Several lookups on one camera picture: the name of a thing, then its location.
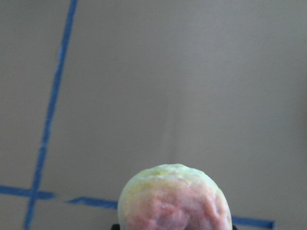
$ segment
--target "blue painter's tape line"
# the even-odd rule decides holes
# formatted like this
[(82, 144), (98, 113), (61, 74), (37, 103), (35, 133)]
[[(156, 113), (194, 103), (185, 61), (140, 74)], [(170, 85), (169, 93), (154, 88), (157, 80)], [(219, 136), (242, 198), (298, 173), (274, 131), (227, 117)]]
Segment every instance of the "blue painter's tape line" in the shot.
[(83, 204), (83, 205), (102, 207), (102, 208), (112, 208), (112, 209), (117, 209), (117, 205), (118, 205), (117, 201), (96, 199), (96, 198), (90, 198), (90, 197), (84, 197), (84, 196), (75, 198), (73, 200), (69, 200), (67, 201), (67, 203), (77, 204), (77, 205)]
[(232, 223), (234, 225), (243, 225), (243, 226), (258, 227), (258, 228), (264, 228), (264, 229), (274, 228), (274, 221), (272, 220), (232, 217)]
[(56, 103), (58, 100), (59, 87), (61, 83), (62, 72), (64, 69), (65, 57), (66, 57), (66, 52), (67, 52), (67, 48), (69, 44), (69, 38), (71, 35), (71, 28), (72, 28), (73, 17), (75, 14), (77, 2), (78, 2), (77, 0), (71, 0), (70, 6), (69, 6), (69, 11), (68, 11), (66, 25), (64, 29), (61, 49), (59, 52), (59, 63), (57, 65), (54, 80), (53, 80), (53, 86), (51, 90), (49, 105), (47, 109), (47, 115), (45, 119), (45, 127), (44, 127), (43, 137), (41, 141), (41, 147), (38, 153), (35, 174), (34, 174), (33, 183), (32, 183), (32, 189), (30, 192), (30, 199), (29, 199), (27, 213), (26, 213), (25, 220), (24, 220), (25, 230), (30, 230), (30, 226), (31, 226), (31, 222), (33, 219), (33, 214), (34, 214), (35, 202), (38, 198), (38, 190), (39, 190), (41, 177), (42, 177), (42, 171), (44, 168), (44, 163), (45, 163), (45, 159), (47, 155), (47, 147), (48, 147), (49, 138), (51, 134), (51, 125), (52, 125), (52, 120), (53, 120), (55, 109), (56, 109)]
[[(31, 190), (0, 185), (0, 194), (30, 197)], [(37, 193), (37, 198), (43, 200), (50, 200), (56, 198), (56, 196), (54, 195), (54, 193), (39, 191)]]

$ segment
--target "vertical blue tape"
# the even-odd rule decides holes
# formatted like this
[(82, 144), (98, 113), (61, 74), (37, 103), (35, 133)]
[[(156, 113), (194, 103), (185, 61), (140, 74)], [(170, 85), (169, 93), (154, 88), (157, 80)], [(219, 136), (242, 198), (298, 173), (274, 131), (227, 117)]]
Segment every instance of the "vertical blue tape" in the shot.
[(45, 127), (44, 127), (43, 137), (41, 141), (41, 147), (38, 153), (38, 159), (36, 162), (32, 189), (30, 192), (30, 199), (28, 202), (27, 213), (26, 213), (25, 220), (24, 220), (25, 230), (30, 230), (31, 222), (33, 219), (33, 214), (34, 214), (35, 202), (38, 198), (38, 190), (39, 190), (39, 186), (41, 182), (44, 162), (45, 162), (46, 155), (47, 155), (47, 146), (48, 146), (48, 142), (49, 142), (49, 138), (51, 134), (51, 125), (52, 125), (52, 120), (53, 120), (55, 109), (56, 109), (56, 103), (58, 100), (59, 87), (61, 84), (62, 72), (64, 68), (64, 62), (65, 62), (66, 52), (67, 52), (69, 39), (71, 35), (71, 28), (72, 28), (73, 17), (75, 14), (77, 2), (78, 0), (71, 0), (70, 6), (69, 6), (63, 39), (62, 39), (61, 48), (59, 52), (58, 65), (57, 65), (54, 80), (53, 80), (53, 86), (51, 90), (49, 105), (47, 109), (47, 115), (45, 119)]

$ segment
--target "round object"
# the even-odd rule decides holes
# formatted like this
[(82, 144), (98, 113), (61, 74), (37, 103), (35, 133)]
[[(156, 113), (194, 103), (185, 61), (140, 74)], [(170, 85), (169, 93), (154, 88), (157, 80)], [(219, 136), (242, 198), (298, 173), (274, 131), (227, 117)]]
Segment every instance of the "round object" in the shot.
[(204, 172), (182, 164), (143, 170), (118, 202), (121, 230), (231, 230), (223, 192)]

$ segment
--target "horizontal blue tape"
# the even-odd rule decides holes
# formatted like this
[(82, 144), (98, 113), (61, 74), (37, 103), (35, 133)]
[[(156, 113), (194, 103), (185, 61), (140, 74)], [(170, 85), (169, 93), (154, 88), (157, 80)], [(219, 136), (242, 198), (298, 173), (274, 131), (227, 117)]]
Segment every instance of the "horizontal blue tape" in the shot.
[[(0, 185), (0, 194), (30, 197), (31, 189)], [(56, 196), (54, 195), (54, 193), (51, 192), (38, 191), (37, 198), (43, 200), (49, 200), (56, 198)]]
[(78, 197), (73, 200), (67, 201), (67, 203), (71, 204), (84, 204), (89, 206), (95, 206), (95, 207), (102, 207), (102, 208), (113, 208), (117, 209), (117, 201), (110, 201), (110, 200), (103, 200), (103, 199), (96, 199), (96, 198), (90, 198), (90, 197)]
[(264, 228), (264, 229), (274, 229), (275, 228), (275, 222), (272, 220), (232, 217), (232, 223), (234, 225), (245, 225), (245, 226), (258, 227), (258, 228)]
[[(30, 197), (31, 189), (0, 185), (0, 194)], [(37, 198), (43, 199), (43, 200), (49, 200), (49, 199), (56, 198), (56, 196), (52, 192), (38, 191)], [(66, 203), (76, 204), (76, 205), (94, 206), (94, 207), (100, 207), (100, 208), (112, 208), (112, 209), (117, 209), (118, 207), (117, 201), (97, 199), (97, 198), (91, 198), (91, 197), (85, 197), (85, 196), (77, 197), (75, 199), (66, 201)], [(264, 229), (272, 229), (272, 230), (277, 229), (276, 223), (272, 220), (262, 220), (262, 219), (232, 216), (232, 223), (234, 225), (258, 227), (258, 228), (264, 228)]]

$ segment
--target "white wall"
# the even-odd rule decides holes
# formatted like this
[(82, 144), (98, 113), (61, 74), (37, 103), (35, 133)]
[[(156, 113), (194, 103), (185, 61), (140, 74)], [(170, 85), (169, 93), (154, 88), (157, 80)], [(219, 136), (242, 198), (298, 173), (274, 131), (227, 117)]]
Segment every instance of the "white wall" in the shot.
[[(0, 8), (0, 184), (31, 186), (67, 6)], [(118, 199), (138, 171), (180, 162), (211, 176), (233, 215), (304, 229), (306, 10), (303, 0), (80, 1), (42, 189)], [(21, 229), (20, 199), (0, 195), (6, 229)], [(40, 201), (33, 229), (114, 221), (112, 210)]]

